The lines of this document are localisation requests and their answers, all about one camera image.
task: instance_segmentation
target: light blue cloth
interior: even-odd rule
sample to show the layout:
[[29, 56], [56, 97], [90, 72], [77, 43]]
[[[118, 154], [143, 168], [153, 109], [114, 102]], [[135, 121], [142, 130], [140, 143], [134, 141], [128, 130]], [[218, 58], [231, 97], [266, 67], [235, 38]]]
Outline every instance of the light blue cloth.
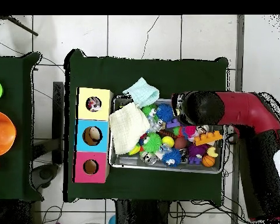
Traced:
[[160, 97], [159, 90], [147, 84], [143, 78], [140, 78], [134, 85], [123, 91], [123, 94], [131, 95], [136, 106], [139, 108], [154, 103]]

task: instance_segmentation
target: blue box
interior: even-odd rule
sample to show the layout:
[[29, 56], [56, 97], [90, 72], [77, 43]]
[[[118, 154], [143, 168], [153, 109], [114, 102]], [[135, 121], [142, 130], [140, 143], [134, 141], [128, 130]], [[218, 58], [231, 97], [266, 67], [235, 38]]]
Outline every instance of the blue box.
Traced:
[[[83, 140], [84, 130], [88, 127], [97, 127], [100, 129], [102, 139], [95, 146], [86, 144]], [[107, 121], [99, 120], [78, 120], [78, 134], [77, 134], [77, 151], [87, 152], [107, 152], [109, 140], [109, 124]]]

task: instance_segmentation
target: orange bowl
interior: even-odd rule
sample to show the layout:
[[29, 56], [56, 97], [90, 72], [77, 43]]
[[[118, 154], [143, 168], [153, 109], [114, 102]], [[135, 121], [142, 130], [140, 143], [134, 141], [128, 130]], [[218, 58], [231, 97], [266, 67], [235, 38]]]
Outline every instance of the orange bowl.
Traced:
[[5, 114], [0, 113], [0, 156], [10, 150], [15, 138], [15, 126]]

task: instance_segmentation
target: blue spiky ball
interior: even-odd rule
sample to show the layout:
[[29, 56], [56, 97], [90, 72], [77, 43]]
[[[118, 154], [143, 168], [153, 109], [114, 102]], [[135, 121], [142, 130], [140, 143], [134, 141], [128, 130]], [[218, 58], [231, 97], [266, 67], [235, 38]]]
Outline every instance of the blue spiky ball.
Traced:
[[162, 103], [156, 110], [156, 115], [164, 122], [169, 122], [174, 118], [173, 109], [170, 105]]
[[181, 163], [181, 154], [178, 149], [172, 148], [172, 152], [164, 154], [162, 157], [162, 162], [166, 164], [166, 161], [170, 159], [175, 160], [175, 164], [169, 165], [170, 167], [176, 167]]

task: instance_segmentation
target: pink box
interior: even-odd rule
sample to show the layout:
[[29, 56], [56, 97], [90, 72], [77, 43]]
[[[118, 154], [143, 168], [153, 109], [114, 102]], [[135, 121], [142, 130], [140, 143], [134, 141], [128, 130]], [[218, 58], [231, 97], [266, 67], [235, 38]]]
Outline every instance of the pink box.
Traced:
[[[84, 163], [87, 160], [94, 160], [98, 164], [97, 172], [87, 174], [84, 171]], [[74, 183], [105, 183], [109, 174], [109, 164], [107, 163], [107, 153], [104, 152], [79, 152], [76, 153], [76, 162], [74, 165], [75, 177]]]

